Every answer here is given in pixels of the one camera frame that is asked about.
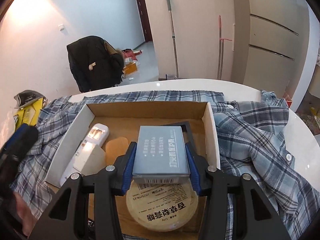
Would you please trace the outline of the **blue plaid shirt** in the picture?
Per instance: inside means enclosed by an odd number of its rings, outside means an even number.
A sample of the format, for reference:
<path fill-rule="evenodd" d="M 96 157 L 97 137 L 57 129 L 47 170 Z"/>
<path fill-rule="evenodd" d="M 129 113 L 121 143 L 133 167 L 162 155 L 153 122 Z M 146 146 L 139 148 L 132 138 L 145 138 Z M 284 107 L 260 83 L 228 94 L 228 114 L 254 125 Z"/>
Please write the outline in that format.
<path fill-rule="evenodd" d="M 12 189 L 39 218 L 52 200 L 44 179 L 55 152 L 82 107 L 89 103 L 195 101 L 209 102 L 216 123 L 221 169 L 240 176 L 249 173 L 279 214 L 289 236 L 299 239 L 319 211 L 319 192 L 295 171 L 295 158 L 286 149 L 284 128 L 289 108 L 273 92 L 261 100 L 227 101 L 220 92 L 146 91 L 99 95 L 72 103 L 58 98 L 40 111 L 39 139 L 18 168 Z"/>

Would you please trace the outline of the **grey blue box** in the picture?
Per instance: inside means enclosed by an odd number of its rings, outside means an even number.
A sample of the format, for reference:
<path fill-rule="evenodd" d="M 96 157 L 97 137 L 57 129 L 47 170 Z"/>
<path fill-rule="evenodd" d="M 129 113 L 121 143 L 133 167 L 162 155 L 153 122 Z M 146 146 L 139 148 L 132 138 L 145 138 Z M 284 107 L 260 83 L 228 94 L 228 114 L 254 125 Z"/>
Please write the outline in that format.
<path fill-rule="evenodd" d="M 190 176 L 180 126 L 141 126 L 132 170 L 137 184 L 184 184 Z"/>

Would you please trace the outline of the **grey pouch bag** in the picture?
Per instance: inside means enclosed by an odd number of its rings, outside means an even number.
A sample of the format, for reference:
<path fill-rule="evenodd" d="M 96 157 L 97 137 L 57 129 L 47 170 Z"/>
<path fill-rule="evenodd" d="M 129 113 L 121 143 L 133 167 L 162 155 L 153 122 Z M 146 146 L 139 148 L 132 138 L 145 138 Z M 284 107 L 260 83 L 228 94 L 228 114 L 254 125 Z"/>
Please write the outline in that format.
<path fill-rule="evenodd" d="M 46 97 L 34 90 L 24 90 L 14 96 L 16 100 L 15 109 L 24 108 L 32 105 L 35 101 L 39 99 L 46 99 Z"/>

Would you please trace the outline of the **black square display frame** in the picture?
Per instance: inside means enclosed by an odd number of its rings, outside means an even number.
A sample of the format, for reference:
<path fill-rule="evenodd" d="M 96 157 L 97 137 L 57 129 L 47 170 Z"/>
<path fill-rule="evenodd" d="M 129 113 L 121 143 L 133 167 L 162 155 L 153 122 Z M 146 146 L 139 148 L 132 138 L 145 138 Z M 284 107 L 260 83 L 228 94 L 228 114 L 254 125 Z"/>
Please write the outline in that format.
<path fill-rule="evenodd" d="M 187 142 L 190 142 L 193 148 L 195 148 L 194 137 L 192 134 L 190 123 L 188 121 L 175 122 L 175 123 L 165 124 L 163 126 L 180 126 L 182 129 L 182 132 L 187 135 L 187 139 L 188 139 Z"/>

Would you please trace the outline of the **round cream lidded container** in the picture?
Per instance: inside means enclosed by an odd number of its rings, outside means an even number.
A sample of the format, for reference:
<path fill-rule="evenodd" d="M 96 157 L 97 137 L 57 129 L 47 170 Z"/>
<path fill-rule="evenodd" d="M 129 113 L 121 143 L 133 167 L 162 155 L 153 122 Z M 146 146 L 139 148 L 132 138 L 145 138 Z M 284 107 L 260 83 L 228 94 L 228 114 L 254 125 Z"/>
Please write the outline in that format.
<path fill-rule="evenodd" d="M 126 205 L 132 218 L 141 226 L 158 232 L 179 229 L 195 214 L 199 198 L 190 183 L 131 183 Z"/>

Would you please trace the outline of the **black jacket on chair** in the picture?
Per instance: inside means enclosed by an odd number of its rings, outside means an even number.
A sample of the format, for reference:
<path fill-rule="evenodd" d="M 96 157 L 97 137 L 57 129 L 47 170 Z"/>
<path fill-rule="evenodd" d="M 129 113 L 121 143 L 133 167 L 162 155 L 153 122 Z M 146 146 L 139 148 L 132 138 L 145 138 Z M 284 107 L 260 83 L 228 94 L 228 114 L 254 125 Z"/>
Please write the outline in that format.
<path fill-rule="evenodd" d="M 80 92 L 110 88 L 122 82 L 123 52 L 103 38 L 83 37 L 66 48 L 69 67 Z"/>

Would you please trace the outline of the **red carton by fridge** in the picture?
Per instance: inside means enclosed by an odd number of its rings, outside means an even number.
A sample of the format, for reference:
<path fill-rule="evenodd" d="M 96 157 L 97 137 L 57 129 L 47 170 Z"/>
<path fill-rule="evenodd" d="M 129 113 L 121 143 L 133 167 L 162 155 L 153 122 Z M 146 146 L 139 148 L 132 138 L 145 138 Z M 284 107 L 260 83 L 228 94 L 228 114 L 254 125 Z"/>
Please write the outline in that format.
<path fill-rule="evenodd" d="M 285 99 L 288 107 L 290 108 L 291 105 L 292 105 L 292 99 L 291 99 L 291 97 L 289 96 L 289 94 L 287 94 L 287 92 L 284 93 L 283 98 Z"/>

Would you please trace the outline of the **orange plastic box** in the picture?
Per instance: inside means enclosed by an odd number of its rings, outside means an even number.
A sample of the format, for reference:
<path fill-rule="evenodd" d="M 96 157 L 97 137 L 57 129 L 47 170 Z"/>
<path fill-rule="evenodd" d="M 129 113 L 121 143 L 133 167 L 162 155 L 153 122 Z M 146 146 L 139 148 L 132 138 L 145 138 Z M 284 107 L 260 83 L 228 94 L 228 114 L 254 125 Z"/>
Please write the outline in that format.
<path fill-rule="evenodd" d="M 105 165 L 113 165 L 118 156 L 124 155 L 129 146 L 126 137 L 118 137 L 110 140 L 105 145 Z"/>

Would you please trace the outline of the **wall light switch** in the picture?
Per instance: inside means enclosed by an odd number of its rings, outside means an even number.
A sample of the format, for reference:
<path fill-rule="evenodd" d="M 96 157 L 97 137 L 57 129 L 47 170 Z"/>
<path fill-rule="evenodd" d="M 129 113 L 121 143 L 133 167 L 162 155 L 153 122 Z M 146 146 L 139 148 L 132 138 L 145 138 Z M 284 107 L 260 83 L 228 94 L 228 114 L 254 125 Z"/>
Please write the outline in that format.
<path fill-rule="evenodd" d="M 65 29 L 65 26 L 63 24 L 59 25 L 59 31 L 63 31 Z"/>

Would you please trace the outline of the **red handled broom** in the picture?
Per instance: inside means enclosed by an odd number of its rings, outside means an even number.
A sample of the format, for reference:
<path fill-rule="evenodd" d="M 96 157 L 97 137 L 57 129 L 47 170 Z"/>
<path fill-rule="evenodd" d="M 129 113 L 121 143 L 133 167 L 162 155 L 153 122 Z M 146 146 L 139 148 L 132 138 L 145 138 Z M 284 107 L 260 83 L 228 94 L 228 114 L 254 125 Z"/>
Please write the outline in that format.
<path fill-rule="evenodd" d="M 219 38 L 219 55 L 218 55 L 217 79 L 222 80 L 224 42 L 225 41 L 232 41 L 232 40 L 222 37 L 222 18 L 220 15 L 218 17 L 218 29 L 219 29 L 219 36 L 218 36 L 218 38 Z"/>

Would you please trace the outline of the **yellow box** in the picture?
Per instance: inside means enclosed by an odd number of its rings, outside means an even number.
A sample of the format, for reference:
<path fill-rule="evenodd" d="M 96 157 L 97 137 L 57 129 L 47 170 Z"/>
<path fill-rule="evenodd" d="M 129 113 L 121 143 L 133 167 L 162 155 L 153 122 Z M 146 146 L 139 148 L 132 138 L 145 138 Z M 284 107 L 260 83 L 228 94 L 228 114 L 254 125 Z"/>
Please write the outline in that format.
<path fill-rule="evenodd" d="M 46 104 L 45 98 L 39 98 L 31 105 L 18 109 L 14 114 L 15 129 L 17 130 L 22 124 L 35 126 L 43 106 Z"/>

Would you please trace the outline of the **white cardboard tray box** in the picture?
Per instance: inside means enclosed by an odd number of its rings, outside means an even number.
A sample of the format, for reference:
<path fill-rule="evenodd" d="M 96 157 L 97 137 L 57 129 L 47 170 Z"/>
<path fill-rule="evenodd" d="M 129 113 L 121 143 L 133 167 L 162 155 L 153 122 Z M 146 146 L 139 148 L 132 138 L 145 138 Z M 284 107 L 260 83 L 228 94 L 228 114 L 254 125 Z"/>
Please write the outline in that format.
<path fill-rule="evenodd" d="M 205 157 L 210 165 L 219 167 L 219 146 L 210 102 L 147 101 L 86 104 L 63 136 L 45 181 L 59 187 L 62 174 L 76 148 L 84 139 L 85 133 L 95 124 L 100 123 L 110 129 L 110 135 L 102 148 L 105 151 L 106 143 L 118 137 L 126 137 L 129 143 L 137 141 L 141 126 L 161 126 L 182 121 L 190 123 L 196 152 Z M 173 231 L 158 232 L 141 226 L 132 218 L 126 205 L 126 195 L 117 197 L 116 204 L 122 232 L 151 239 L 158 239 L 161 236 L 175 238 L 183 235 L 194 238 L 200 230 L 205 204 L 205 198 L 198 198 L 197 210 L 187 224 Z"/>

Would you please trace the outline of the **white remote control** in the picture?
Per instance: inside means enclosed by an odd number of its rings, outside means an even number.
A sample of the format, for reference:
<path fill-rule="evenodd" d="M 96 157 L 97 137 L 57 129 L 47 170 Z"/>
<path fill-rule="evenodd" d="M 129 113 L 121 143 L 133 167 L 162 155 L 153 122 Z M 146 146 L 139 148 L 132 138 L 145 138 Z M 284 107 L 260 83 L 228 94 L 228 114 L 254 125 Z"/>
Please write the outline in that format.
<path fill-rule="evenodd" d="M 60 179 L 60 186 L 73 174 L 83 176 L 96 174 L 105 166 L 105 151 L 102 145 L 110 134 L 106 125 L 95 124 L 78 146 Z"/>

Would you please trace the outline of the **beige refrigerator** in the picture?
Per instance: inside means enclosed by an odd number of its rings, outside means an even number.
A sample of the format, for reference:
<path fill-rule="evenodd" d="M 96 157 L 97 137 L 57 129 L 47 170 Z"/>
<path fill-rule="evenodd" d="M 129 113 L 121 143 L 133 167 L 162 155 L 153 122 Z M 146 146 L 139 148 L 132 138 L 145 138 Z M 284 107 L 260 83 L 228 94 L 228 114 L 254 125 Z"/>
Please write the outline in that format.
<path fill-rule="evenodd" d="M 234 0 L 231 81 L 293 97 L 308 51 L 305 0 Z"/>

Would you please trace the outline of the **white power adapter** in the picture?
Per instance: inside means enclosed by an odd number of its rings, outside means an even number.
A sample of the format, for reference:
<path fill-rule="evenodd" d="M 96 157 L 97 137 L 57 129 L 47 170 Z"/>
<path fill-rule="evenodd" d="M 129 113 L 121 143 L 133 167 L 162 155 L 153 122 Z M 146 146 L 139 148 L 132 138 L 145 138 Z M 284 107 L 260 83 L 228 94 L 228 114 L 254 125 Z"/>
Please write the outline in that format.
<path fill-rule="evenodd" d="M 105 167 L 105 154 L 99 145 L 86 142 L 77 150 L 72 167 L 84 176 L 96 174 Z"/>

